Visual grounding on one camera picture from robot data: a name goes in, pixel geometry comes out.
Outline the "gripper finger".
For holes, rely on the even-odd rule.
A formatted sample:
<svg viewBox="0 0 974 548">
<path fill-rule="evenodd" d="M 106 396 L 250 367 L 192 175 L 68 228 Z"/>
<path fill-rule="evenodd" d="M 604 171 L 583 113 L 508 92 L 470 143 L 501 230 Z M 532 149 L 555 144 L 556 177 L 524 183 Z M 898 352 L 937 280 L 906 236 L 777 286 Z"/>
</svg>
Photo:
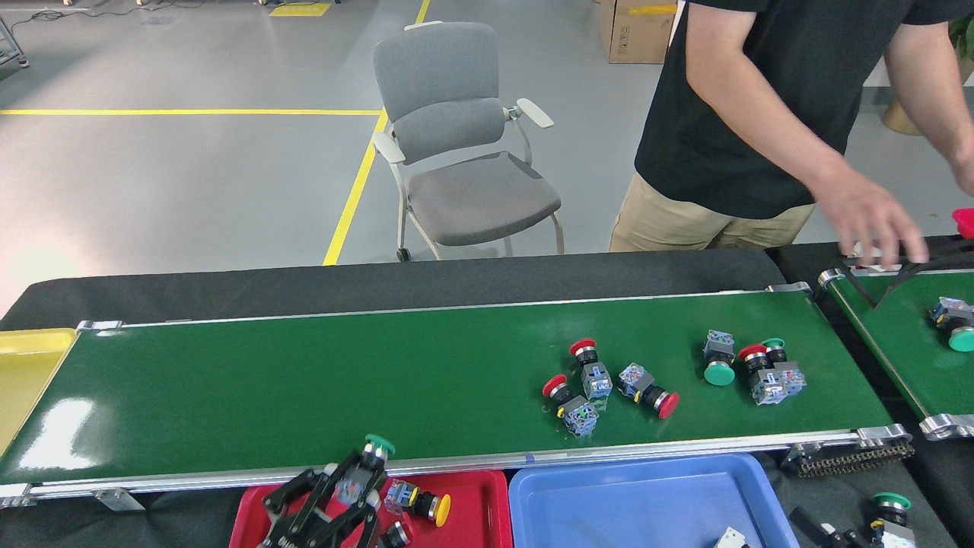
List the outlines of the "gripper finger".
<svg viewBox="0 0 974 548">
<path fill-rule="evenodd" d="M 817 547 L 842 547 L 842 535 L 831 524 L 818 521 L 813 515 L 796 506 L 788 515 L 791 523 L 807 535 Z"/>
</svg>

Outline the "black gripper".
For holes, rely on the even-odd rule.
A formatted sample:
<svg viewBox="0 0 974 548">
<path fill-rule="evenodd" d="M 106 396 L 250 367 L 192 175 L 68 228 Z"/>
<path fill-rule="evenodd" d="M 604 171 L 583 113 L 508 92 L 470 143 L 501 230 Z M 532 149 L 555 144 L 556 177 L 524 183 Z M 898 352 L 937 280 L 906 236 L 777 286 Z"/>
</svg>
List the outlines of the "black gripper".
<svg viewBox="0 0 974 548">
<path fill-rule="evenodd" d="M 267 547 L 371 547 L 380 499 L 380 450 L 307 469 L 263 499 Z"/>
</svg>

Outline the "person's right hand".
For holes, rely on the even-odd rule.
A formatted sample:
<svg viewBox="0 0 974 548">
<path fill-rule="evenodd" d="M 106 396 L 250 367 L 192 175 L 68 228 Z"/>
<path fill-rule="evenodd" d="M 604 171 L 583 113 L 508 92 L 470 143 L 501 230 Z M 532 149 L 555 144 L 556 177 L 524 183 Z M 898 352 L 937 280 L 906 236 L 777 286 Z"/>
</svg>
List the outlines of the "person's right hand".
<svg viewBox="0 0 974 548">
<path fill-rule="evenodd" d="M 839 237 L 839 252 L 852 256 L 855 245 L 865 247 L 861 265 L 897 263 L 905 252 L 912 263 L 927 263 L 929 249 L 921 230 L 894 196 L 880 184 L 852 169 L 845 161 L 825 167 L 806 183 L 825 219 Z M 872 247 L 880 250 L 879 259 Z"/>
</svg>

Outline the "person's left hand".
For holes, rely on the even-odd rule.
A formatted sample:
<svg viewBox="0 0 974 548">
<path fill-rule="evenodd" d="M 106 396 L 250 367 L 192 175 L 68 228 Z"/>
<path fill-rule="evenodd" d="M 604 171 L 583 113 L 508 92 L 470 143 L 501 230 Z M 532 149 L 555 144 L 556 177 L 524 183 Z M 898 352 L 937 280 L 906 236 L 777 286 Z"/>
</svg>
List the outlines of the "person's left hand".
<svg viewBox="0 0 974 548">
<path fill-rule="evenodd" d="M 973 158 L 973 142 L 970 140 L 957 146 L 956 151 L 950 153 L 950 158 L 947 160 L 957 187 L 968 196 L 974 194 Z"/>
</svg>

